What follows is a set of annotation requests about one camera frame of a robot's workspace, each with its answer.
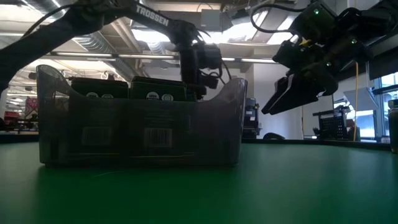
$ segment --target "barcode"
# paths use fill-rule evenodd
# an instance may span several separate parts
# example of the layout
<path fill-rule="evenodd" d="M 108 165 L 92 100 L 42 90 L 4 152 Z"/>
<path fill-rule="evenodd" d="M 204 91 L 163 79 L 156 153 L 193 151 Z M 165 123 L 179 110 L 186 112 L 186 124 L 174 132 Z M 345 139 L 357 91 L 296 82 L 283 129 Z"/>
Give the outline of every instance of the barcode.
<path fill-rule="evenodd" d="M 172 147 L 172 129 L 146 128 L 145 147 Z"/>
<path fill-rule="evenodd" d="M 111 144 L 111 128 L 85 127 L 83 128 L 81 143 L 89 146 L 104 146 Z"/>

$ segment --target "wire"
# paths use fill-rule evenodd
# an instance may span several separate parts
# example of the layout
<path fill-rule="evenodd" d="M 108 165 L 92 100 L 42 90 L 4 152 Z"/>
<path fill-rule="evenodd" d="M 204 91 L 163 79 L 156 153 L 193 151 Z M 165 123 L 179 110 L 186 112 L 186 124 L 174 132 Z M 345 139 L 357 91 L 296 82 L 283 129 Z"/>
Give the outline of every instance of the wire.
<path fill-rule="evenodd" d="M 226 64 L 225 64 L 225 62 L 224 62 L 223 60 L 221 60 L 221 62 L 223 63 L 223 65 L 224 65 L 224 67 L 225 67 L 225 70 L 226 70 L 226 73 L 228 74 L 229 80 L 231 81 L 232 76 L 231 76 L 231 74 L 230 74 L 230 72 L 229 72 L 228 67 L 226 66 Z"/>
<path fill-rule="evenodd" d="M 54 14 L 57 13 L 57 12 L 60 12 L 60 11 L 62 11 L 62 10 L 64 10 L 64 9 L 72 8 L 72 7 L 95 6 L 95 5 L 101 4 L 102 2 L 103 2 L 103 0 L 99 0 L 98 2 L 96 2 L 96 3 L 94 3 L 94 4 L 67 4 L 67 5 L 61 6 L 61 7 L 57 8 L 57 9 L 54 9 L 53 11 L 47 13 L 46 15 L 44 15 L 43 17 L 41 17 L 38 21 L 36 21 L 36 22 L 25 32 L 25 34 L 24 34 L 21 38 L 24 38 L 24 37 L 26 37 L 27 35 L 31 34 L 31 33 L 33 32 L 33 30 L 34 30 L 37 26 L 39 26 L 44 20 L 48 19 L 50 16 L 54 15 Z"/>
<path fill-rule="evenodd" d="M 210 7 L 210 9 L 213 9 L 213 7 L 212 7 L 211 5 L 209 5 L 207 2 L 201 2 L 201 3 L 199 3 L 199 5 L 198 5 L 198 7 L 197 7 L 197 12 L 199 11 L 199 7 L 200 7 L 203 3 L 205 3 L 206 5 L 208 5 L 208 6 Z"/>
<path fill-rule="evenodd" d="M 64 6 L 61 6 L 61 7 L 57 8 L 56 10 L 53 10 L 53 11 L 47 13 L 46 15 L 44 15 L 43 17 L 41 17 L 38 21 L 36 21 L 36 22 L 26 31 L 26 33 L 25 33 L 21 38 L 24 38 L 24 37 L 26 37 L 27 35 L 29 35 L 30 33 L 32 33 L 33 30 L 34 30 L 37 26 L 39 26 L 44 20 L 48 19 L 50 16 L 54 15 L 54 14 L 57 13 L 57 12 L 60 12 L 60 11 L 63 10 L 63 9 L 67 9 L 67 8 L 69 8 L 69 7 L 74 7 L 74 6 L 76 6 L 76 5 L 74 5 L 74 4 L 64 5 Z"/>
<path fill-rule="evenodd" d="M 209 76 L 209 77 L 218 78 L 224 85 L 226 84 L 226 83 L 224 82 L 224 80 L 222 79 L 222 77 L 221 77 L 221 76 L 223 75 L 223 71 L 222 71 L 221 68 L 218 69 L 218 72 L 206 73 L 206 72 L 204 72 L 204 71 L 202 71 L 202 70 L 200 70 L 200 71 L 201 71 L 202 74 L 204 74 L 204 75 L 206 75 L 206 76 Z"/>
<path fill-rule="evenodd" d="M 359 77 L 358 62 L 355 63 L 355 67 L 356 67 L 356 78 L 355 78 L 354 141 L 356 140 L 356 111 L 358 110 L 358 77 Z"/>
<path fill-rule="evenodd" d="M 251 13 L 251 15 L 250 15 L 251 24 L 252 24 L 253 27 L 256 28 L 258 31 L 260 31 L 260 32 L 265 32 L 265 33 L 268 33 L 268 34 L 275 34 L 275 33 L 278 33 L 278 32 L 290 32 L 293 36 L 296 35 L 296 36 L 298 37 L 297 43 L 296 43 L 296 44 L 300 44 L 300 43 L 303 41 L 303 37 L 302 37 L 302 36 L 300 35 L 300 33 L 297 32 L 296 30 L 293 30 L 293 29 L 286 29 L 286 30 L 268 30 L 268 29 L 263 29 L 263 28 L 257 26 L 257 24 L 256 24 L 256 22 L 254 21 L 254 18 L 253 18 L 254 15 L 256 15 L 256 12 L 259 11 L 260 9 L 264 9 L 264 8 L 267 8 L 267 7 L 273 7 L 273 8 L 276 8 L 276 9 L 281 9 L 281 10 L 285 10 L 285 11 L 289 11 L 289 12 L 302 12 L 302 11 L 304 11 L 306 8 L 304 8 L 304 9 L 292 9 L 292 8 L 285 7 L 285 6 L 280 6 L 280 5 L 277 5 L 277 4 L 260 4 L 259 6 L 256 6 L 256 7 L 253 9 L 253 11 L 252 11 L 252 13 Z"/>

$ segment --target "window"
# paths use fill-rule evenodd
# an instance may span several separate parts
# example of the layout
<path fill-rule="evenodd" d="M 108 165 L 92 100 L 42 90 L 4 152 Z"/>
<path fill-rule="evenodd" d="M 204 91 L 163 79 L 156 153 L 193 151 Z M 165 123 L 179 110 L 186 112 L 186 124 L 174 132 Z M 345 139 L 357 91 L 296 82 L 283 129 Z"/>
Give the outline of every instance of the window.
<path fill-rule="evenodd" d="M 381 77 L 381 88 L 398 84 L 398 72 Z"/>
<path fill-rule="evenodd" d="M 398 91 L 391 91 L 389 93 L 384 93 L 382 95 L 382 109 L 383 109 L 383 123 L 384 123 L 384 134 L 386 136 L 390 135 L 390 128 L 388 125 L 388 111 L 390 108 L 388 107 L 388 101 L 398 99 Z"/>
<path fill-rule="evenodd" d="M 353 106 L 349 104 L 349 102 L 340 102 L 335 103 L 334 107 L 338 107 L 340 105 L 349 106 L 351 112 L 347 113 L 347 119 L 352 119 L 355 121 L 355 110 Z M 374 138 L 375 137 L 375 128 L 374 128 L 374 116 L 373 111 L 358 111 L 356 113 L 356 126 L 360 129 L 360 134 L 362 138 Z"/>

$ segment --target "clear storage bin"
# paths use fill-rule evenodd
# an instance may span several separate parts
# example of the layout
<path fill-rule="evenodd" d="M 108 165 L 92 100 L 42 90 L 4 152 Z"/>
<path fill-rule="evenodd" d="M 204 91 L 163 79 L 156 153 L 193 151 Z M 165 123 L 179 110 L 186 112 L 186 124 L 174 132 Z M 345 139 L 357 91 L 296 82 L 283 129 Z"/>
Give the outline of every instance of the clear storage bin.
<path fill-rule="evenodd" d="M 37 67 L 40 161 L 44 164 L 234 165 L 247 81 L 209 101 L 90 98 L 53 67 Z"/>

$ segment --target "desk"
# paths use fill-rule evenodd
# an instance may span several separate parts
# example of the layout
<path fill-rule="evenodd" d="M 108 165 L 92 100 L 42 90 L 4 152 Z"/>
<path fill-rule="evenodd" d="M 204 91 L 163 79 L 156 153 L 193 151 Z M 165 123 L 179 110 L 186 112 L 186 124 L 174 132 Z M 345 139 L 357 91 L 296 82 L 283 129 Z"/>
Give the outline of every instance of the desk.
<path fill-rule="evenodd" d="M 49 169 L 2 144 L 0 223 L 398 223 L 398 156 L 243 144 L 228 169 Z"/>

